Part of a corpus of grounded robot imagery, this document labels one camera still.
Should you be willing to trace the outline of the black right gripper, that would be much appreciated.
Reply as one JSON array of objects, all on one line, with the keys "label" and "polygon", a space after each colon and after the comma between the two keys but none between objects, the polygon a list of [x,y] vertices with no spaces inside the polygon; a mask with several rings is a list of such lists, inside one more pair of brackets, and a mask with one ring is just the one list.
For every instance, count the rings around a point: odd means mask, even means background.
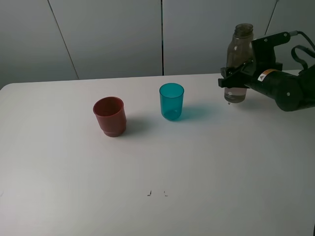
[{"label": "black right gripper", "polygon": [[249,88],[257,92],[280,92],[283,84],[283,64],[257,64],[252,59],[238,67],[222,67],[218,85],[221,88]]}]

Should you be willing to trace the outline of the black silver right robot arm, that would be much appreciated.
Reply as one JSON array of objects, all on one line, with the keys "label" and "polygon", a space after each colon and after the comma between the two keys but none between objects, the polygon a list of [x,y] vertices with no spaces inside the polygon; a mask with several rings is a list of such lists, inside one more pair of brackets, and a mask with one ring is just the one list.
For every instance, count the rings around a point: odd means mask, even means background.
[{"label": "black silver right robot arm", "polygon": [[271,99],[285,112],[315,106],[315,67],[298,75],[282,71],[281,63],[261,64],[248,61],[243,65],[221,69],[218,79],[221,88],[249,88]]}]

